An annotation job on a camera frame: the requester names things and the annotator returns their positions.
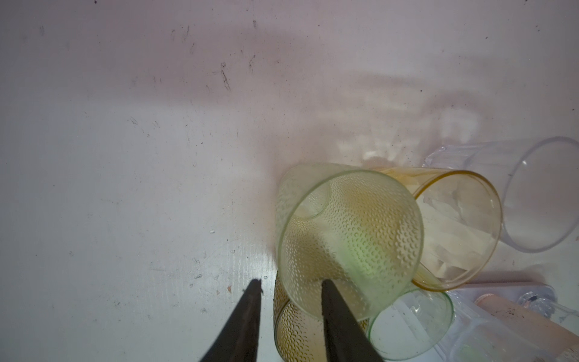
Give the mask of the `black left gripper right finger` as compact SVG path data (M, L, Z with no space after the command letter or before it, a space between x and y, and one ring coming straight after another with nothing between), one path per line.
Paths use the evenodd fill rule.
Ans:
M328 361L383 361L329 279L322 282L321 304Z

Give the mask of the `clear cup front row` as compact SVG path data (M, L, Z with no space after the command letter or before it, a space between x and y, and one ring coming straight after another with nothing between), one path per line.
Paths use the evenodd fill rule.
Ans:
M446 335L434 346L444 361L554 361L548 352L532 345L456 292L449 292L454 318Z

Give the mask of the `pale yellow textured cup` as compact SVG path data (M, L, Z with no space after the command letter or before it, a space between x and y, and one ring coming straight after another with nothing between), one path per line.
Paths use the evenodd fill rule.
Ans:
M278 276L289 299L322 316L322 283L355 319L387 309L416 274L424 246L419 207L396 179L345 164L307 162L283 175L275 204Z

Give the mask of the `small clear cup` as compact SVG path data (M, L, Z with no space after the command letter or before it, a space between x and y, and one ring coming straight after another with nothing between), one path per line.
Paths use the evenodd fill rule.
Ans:
M518 298L517 303L559 326L578 335L578 311L534 292L527 292Z

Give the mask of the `pink cup back row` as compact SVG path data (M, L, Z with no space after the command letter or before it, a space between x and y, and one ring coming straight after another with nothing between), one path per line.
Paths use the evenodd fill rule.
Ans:
M475 304L556 361L578 361L578 335L553 321L494 294L482 295Z

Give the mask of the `olive textured cup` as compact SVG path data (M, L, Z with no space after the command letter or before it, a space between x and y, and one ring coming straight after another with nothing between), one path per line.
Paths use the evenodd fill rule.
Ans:
M284 361L337 361L328 357L324 320L313 318L293 303L280 276L274 286L274 343Z

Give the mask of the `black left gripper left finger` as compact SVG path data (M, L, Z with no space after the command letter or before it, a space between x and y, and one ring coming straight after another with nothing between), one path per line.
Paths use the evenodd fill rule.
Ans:
M262 310L262 281L253 279L201 361L256 361Z

